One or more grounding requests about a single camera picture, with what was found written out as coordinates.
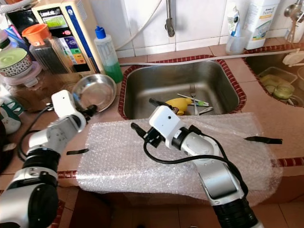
orange lid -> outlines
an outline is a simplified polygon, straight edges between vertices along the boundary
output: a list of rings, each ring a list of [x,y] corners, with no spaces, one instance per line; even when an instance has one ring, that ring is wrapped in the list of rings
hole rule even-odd
[[[34,46],[44,45],[43,40],[50,38],[52,34],[48,30],[47,24],[32,25],[22,31],[22,36],[26,37]]]

stainless steel bowl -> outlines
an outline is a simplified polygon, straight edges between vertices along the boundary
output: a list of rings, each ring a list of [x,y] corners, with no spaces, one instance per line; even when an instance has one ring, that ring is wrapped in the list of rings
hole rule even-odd
[[[107,75],[89,75],[77,82],[72,94],[78,108],[86,109],[90,105],[97,105],[97,111],[102,112],[113,103],[116,84]]]

white tile wall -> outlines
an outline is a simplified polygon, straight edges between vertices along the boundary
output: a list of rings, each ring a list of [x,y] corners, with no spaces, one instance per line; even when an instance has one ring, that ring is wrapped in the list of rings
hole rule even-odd
[[[114,45],[124,43],[143,25],[160,0],[90,0],[99,26],[113,38]],[[244,24],[250,0],[171,0],[175,36],[168,37],[164,24],[166,0],[148,25],[117,53],[131,57],[174,50],[225,44],[228,40],[227,5],[235,2]],[[295,0],[281,0],[267,37],[282,37],[290,19],[284,9]]]
[[[176,42],[220,36],[226,0],[176,1]]]
[[[124,0],[90,0],[99,26],[112,36],[114,46],[123,44],[131,37]],[[120,50],[132,49],[132,42]]]

green lid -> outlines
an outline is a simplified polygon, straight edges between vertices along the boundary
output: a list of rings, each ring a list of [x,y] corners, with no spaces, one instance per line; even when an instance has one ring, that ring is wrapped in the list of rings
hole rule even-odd
[[[6,68],[22,60],[28,53],[22,48],[0,51],[0,68]]]

faucet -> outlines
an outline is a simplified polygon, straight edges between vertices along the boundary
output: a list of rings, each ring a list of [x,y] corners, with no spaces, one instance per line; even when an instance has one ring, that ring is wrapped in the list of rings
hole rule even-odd
[[[284,11],[284,16],[301,23],[304,20],[303,12],[301,11],[302,3],[303,0],[297,0],[295,4],[288,6]]]
[[[172,24],[172,17],[171,17],[171,0],[166,0],[166,1],[167,1],[167,19],[166,19],[165,29],[167,30],[169,37],[174,37],[175,32],[174,32],[174,27]]]

